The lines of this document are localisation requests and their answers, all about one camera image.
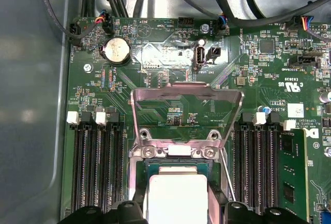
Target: white label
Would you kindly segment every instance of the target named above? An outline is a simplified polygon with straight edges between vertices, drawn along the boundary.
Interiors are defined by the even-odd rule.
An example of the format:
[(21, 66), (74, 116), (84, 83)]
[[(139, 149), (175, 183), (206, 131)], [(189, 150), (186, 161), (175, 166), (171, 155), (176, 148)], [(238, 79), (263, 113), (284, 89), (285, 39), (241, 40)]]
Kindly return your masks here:
[(168, 155), (170, 156), (191, 156), (191, 146), (189, 145), (169, 145)]
[(288, 92), (300, 92), (301, 91), (298, 83), (289, 83), (289, 82), (286, 82), (285, 83), (285, 86), (286, 86), (286, 90)]
[(288, 103), (288, 118), (304, 117), (304, 105), (302, 103)]

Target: screw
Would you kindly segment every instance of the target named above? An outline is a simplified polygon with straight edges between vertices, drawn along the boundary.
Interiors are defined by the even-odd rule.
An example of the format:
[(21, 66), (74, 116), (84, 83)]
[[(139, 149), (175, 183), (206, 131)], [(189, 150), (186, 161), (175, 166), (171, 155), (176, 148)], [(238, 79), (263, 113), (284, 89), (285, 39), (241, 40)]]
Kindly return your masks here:
[(213, 134), (212, 134), (212, 139), (213, 139), (213, 140), (216, 140), (217, 138), (218, 138), (218, 134), (215, 133), (215, 132), (213, 132)]
[(140, 138), (142, 138), (142, 139), (146, 139), (146, 137), (147, 137), (147, 133), (146, 133), (145, 131), (142, 131), (142, 132), (140, 133)]
[(92, 67), (92, 65), (90, 65), (90, 64), (85, 64), (85, 65), (84, 65), (84, 71), (85, 71), (86, 73), (91, 73), (91, 72), (93, 71), (93, 67)]
[(326, 157), (331, 158), (331, 147), (327, 147), (327, 148), (325, 149), (324, 155), (325, 155)]
[(200, 26), (200, 31), (203, 33), (203, 34), (207, 34), (209, 32), (209, 25), (208, 24), (202, 24)]
[(212, 148), (207, 148), (205, 150), (205, 157), (211, 159), (211, 158), (214, 158), (215, 157), (215, 152)]
[(237, 202), (232, 203), (231, 206), (233, 206), (234, 208), (241, 208), (242, 207), (242, 205), (237, 203)]
[(274, 209), (274, 208), (272, 208), (270, 210), (270, 213), (272, 213), (273, 215), (281, 215), (281, 212), (279, 210)]
[(155, 151), (154, 151), (154, 149), (151, 148), (151, 147), (145, 147), (143, 153), (144, 153), (144, 156), (145, 156), (146, 158), (151, 158), (151, 157), (154, 157), (154, 153), (155, 153)]

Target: connector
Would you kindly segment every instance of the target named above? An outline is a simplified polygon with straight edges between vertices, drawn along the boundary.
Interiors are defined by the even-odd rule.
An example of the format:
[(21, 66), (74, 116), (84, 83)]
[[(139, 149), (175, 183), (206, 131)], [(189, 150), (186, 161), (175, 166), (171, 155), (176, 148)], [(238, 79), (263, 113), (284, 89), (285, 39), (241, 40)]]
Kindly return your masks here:
[(295, 66), (313, 66), (315, 68), (321, 68), (321, 62), (316, 56), (297, 56), (288, 60), (289, 67)]
[(291, 20), (286, 22), (285, 27), (286, 27), (286, 29), (291, 29), (291, 30), (303, 28), (301, 16), (293, 16)]

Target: internal usb port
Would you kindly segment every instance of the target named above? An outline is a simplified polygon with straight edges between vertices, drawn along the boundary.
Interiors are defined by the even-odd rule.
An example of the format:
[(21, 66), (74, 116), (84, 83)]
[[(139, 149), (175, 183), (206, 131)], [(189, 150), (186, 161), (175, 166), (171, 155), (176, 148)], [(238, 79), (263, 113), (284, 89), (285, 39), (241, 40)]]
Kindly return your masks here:
[(203, 47), (197, 47), (195, 49), (195, 62), (197, 65), (203, 65), (205, 61), (205, 49)]

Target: sticker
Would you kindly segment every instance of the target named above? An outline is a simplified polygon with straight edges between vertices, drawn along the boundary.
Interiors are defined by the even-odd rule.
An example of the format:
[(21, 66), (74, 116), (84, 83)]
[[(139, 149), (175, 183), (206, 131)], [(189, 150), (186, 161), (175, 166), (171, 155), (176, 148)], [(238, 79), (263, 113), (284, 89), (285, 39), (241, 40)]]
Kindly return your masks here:
[(302, 103), (288, 103), (288, 118), (304, 117), (304, 105)]
[(315, 149), (320, 148), (320, 144), (319, 144), (319, 142), (314, 142), (312, 146), (313, 146)]

